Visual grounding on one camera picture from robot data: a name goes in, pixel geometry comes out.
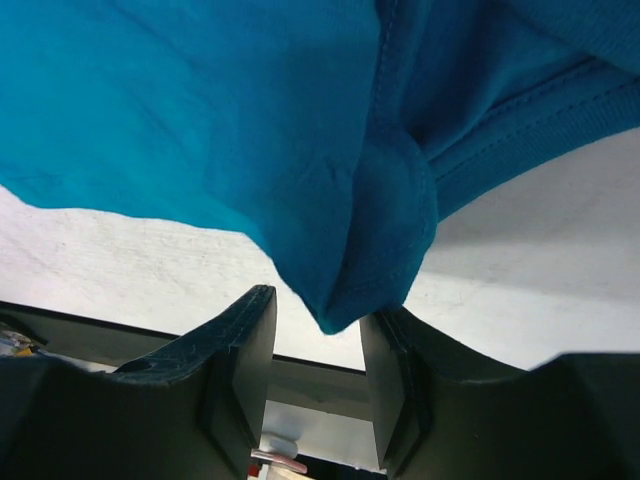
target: pink object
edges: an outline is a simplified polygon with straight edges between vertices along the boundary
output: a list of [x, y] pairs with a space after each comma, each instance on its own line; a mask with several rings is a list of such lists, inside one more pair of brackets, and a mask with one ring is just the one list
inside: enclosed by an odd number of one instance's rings
[[292, 470], [296, 473], [300, 473], [302, 475], [307, 473], [307, 466], [292, 460], [289, 457], [285, 457], [284, 455], [278, 455], [276, 453], [268, 453], [263, 452], [261, 450], [251, 450], [251, 458], [255, 458], [257, 460], [265, 460], [267, 462], [271, 462], [273, 464], [286, 467], [289, 470]]

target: white surface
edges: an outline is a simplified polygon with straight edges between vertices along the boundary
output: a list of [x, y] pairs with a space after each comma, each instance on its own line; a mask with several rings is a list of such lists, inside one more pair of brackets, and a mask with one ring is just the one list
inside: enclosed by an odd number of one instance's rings
[[268, 400], [262, 430], [294, 440], [302, 455], [378, 471], [371, 422]]
[[310, 477], [299, 475], [295, 472], [285, 470], [283, 468], [263, 465], [262, 469], [260, 470], [260, 477], [258, 480], [305, 480], [309, 478]]
[[[565, 350], [640, 349], [640, 133], [573, 152], [441, 225], [407, 306], [531, 367]], [[246, 238], [44, 211], [0, 190], [0, 299], [173, 333], [256, 283], [278, 287], [276, 353], [363, 368], [354, 326], [324, 337]]]

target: teal fabric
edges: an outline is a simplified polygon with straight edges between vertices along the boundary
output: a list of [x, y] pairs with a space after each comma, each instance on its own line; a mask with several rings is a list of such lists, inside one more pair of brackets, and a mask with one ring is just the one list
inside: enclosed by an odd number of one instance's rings
[[440, 220], [640, 125], [639, 23], [632, 0], [3, 0], [0, 184], [244, 232], [335, 333], [403, 303]]

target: stitching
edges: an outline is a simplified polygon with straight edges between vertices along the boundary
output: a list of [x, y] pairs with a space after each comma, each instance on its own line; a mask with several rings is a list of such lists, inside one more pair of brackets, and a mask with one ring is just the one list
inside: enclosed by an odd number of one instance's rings
[[538, 127], [541, 124], [548, 122], [549, 120], [552, 120], [566, 112], [569, 112], [571, 110], [574, 110], [575, 108], [580, 108], [585, 106], [587, 103], [590, 102], [595, 102], [598, 100], [601, 100], [605, 97], [607, 97], [608, 95], [618, 92], [620, 90], [623, 90], [629, 86], [632, 86], [636, 83], [640, 82], [640, 78], [635, 78], [630, 82], [627, 83], [623, 83], [622, 85], [618, 85], [617, 87], [611, 88], [609, 90], [606, 90], [602, 93], [599, 93], [598, 95], [594, 95], [591, 98], [582, 100], [578, 103], [572, 104], [572, 105], [568, 105], [566, 107], [563, 107], [559, 110], [556, 110], [555, 112], [553, 112], [550, 115], [547, 115], [546, 117], [540, 118], [538, 120], [536, 120], [533, 123], [530, 123], [524, 127], [519, 128], [518, 130], [508, 133], [507, 135], [505, 135], [504, 137], [499, 138], [498, 140], [491, 142], [489, 145], [487, 145], [486, 147], [482, 148], [481, 150], [478, 150], [477, 152], [475, 152], [472, 156], [468, 157], [467, 159], [463, 160], [462, 162], [458, 163], [455, 167], [453, 167], [451, 170], [442, 173], [440, 176], [438, 176], [436, 178], [436, 183], [440, 182], [441, 180], [445, 179], [446, 177], [448, 177], [449, 175], [451, 175], [452, 173], [455, 173], [456, 171], [460, 170], [462, 167], [464, 167], [465, 165], [467, 165], [469, 162], [471, 162], [472, 160], [475, 160], [476, 158], [478, 158], [479, 156], [485, 154], [486, 152], [488, 152], [489, 150], [497, 147], [498, 145], [501, 145], [502, 143], [511, 140], [513, 137], [518, 136], [524, 132], [527, 132], [529, 130], [531, 130], [532, 128]]
[[[385, 132], [389, 129], [390, 125], [385, 125], [384, 122], [384, 115], [381, 112], [381, 108], [380, 108], [380, 103], [381, 103], [381, 97], [382, 97], [382, 90], [383, 90], [383, 85], [386, 84], [386, 73], [387, 73], [387, 64], [388, 64], [388, 59], [389, 59], [389, 45], [391, 43], [391, 38], [392, 38], [392, 33], [395, 27], [395, 20], [398, 14], [398, 7], [400, 5], [399, 0], [394, 0], [393, 2], [393, 6], [391, 7], [391, 13], [389, 14], [389, 19], [387, 21], [387, 26], [386, 26], [386, 32], [384, 35], [384, 40], [382, 43], [382, 46], [380, 48], [380, 61], [378, 64], [378, 72], [376, 73], [376, 94], [375, 94], [375, 99], [374, 99], [374, 110], [375, 110], [375, 127], [376, 130], [380, 131], [380, 132]], [[421, 203], [424, 204], [425, 203], [425, 197], [427, 196], [427, 189], [426, 189], [426, 185], [427, 185], [427, 181], [426, 181], [426, 176], [427, 176], [427, 169], [428, 164], [426, 164], [426, 162], [416, 162], [416, 164], [418, 165], [418, 169], [419, 169], [419, 185], [418, 185], [418, 189], [420, 192], [422, 192], [422, 196], [421, 196]], [[373, 262], [378, 262], [383, 258], [387, 258], [390, 255], [394, 255], [397, 254], [398, 252], [403, 252], [405, 250], [408, 250], [410, 248], [412, 248], [416, 243], [423, 241], [423, 239], [425, 238], [427, 233], [427, 222], [423, 223], [422, 226], [422, 231], [420, 232], [419, 236], [417, 238], [414, 238], [414, 240], [407, 244], [407, 245], [402, 245], [402, 246], [397, 246], [394, 247], [390, 250], [385, 250], [384, 253], [379, 253], [377, 255], [371, 256], [367, 258], [367, 262], [368, 263], [373, 263]]]
[[513, 100], [509, 100], [503, 103], [502, 105], [491, 109], [476, 125], [473, 126], [471, 130], [469, 130], [464, 135], [464, 137], [462, 137], [462, 139], [471, 135], [473, 132], [478, 130], [480, 127], [482, 127], [489, 121], [493, 120], [495, 117], [508, 113], [511, 110], [515, 109], [516, 107], [520, 107], [522, 105], [531, 103], [533, 100], [537, 100], [539, 97], [546, 95], [547, 93], [553, 92], [554, 90], [557, 90], [560, 87], [563, 87], [569, 81], [575, 80], [576, 78], [583, 77], [597, 70], [602, 70], [605, 66], [606, 64], [603, 62], [587, 60], [580, 67], [575, 68], [571, 73], [565, 74], [560, 78], [556, 78], [555, 80], [550, 81], [546, 85], [536, 89], [533, 92], [528, 93], [527, 95], [519, 96]]
[[[552, 113], [551, 115], [548, 115], [544, 118], [538, 119], [537, 121], [522, 127], [520, 129], [518, 129], [515, 132], [512, 132], [508, 135], [506, 135], [505, 137], [501, 138], [500, 140], [497, 140], [489, 145], [487, 145], [485, 148], [483, 148], [482, 150], [476, 152], [474, 155], [472, 155], [471, 157], [467, 158], [464, 162], [461, 162], [460, 164], [458, 164], [455, 168], [453, 168], [452, 170], [450, 170], [449, 172], [439, 176], [436, 179], [436, 182], [439, 182], [440, 180], [442, 180], [443, 178], [449, 176], [450, 174], [454, 173], [456, 170], [462, 168], [463, 166], [465, 166], [466, 164], [468, 164], [469, 162], [471, 162], [472, 160], [474, 160], [475, 158], [479, 157], [480, 155], [486, 153], [487, 151], [491, 150], [492, 148], [504, 143], [505, 141], [513, 138], [514, 136], [517, 136], [521, 133], [524, 133], [526, 131], [531, 130], [534, 127], [540, 126], [541, 124], [543, 124], [546, 121], [549, 121], [553, 118], [556, 118], [560, 115], [562, 115], [563, 113], [566, 113], [568, 111], [574, 110], [576, 108], [580, 108], [583, 107], [584, 105], [590, 103], [590, 102], [595, 102], [598, 100], [601, 100], [602, 98], [607, 97], [608, 95], [611, 95], [612, 93], [616, 93], [620, 90], [624, 90], [625, 88], [628, 88], [630, 86], [633, 86], [635, 84], [640, 83], [640, 78], [635, 78], [630, 82], [624, 83], [622, 85], [618, 85], [617, 87], [611, 88], [609, 90], [606, 90], [598, 95], [595, 95], [591, 98], [582, 100], [581, 102], [578, 102], [576, 104], [573, 105], [569, 105], [567, 107], [561, 108], [557, 111], [555, 111], [554, 113]], [[392, 281], [400, 276], [402, 276], [403, 274], [405, 274], [406, 272], [413, 270], [414, 267], [413, 266], [406, 266], [404, 268], [401, 268], [400, 270], [396, 270], [394, 273], [390, 274], [390, 275], [385, 275], [384, 278], [379, 278], [377, 280], [371, 281], [371, 282], [365, 282], [362, 283], [358, 286], [354, 286], [351, 288], [348, 288], [344, 291], [344, 294], [349, 294], [349, 293], [359, 293], [359, 292], [363, 292], [363, 291], [367, 291], [367, 290], [371, 290], [372, 288], [378, 287], [384, 283], [387, 283], [389, 281]]]

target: blue t-shirt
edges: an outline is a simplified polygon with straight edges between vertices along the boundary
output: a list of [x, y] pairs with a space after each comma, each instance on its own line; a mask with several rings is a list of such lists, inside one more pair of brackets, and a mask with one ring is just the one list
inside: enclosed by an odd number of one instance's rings
[[244, 232], [338, 332], [402, 304], [440, 220], [640, 125], [639, 26], [635, 0], [3, 0], [0, 184]]

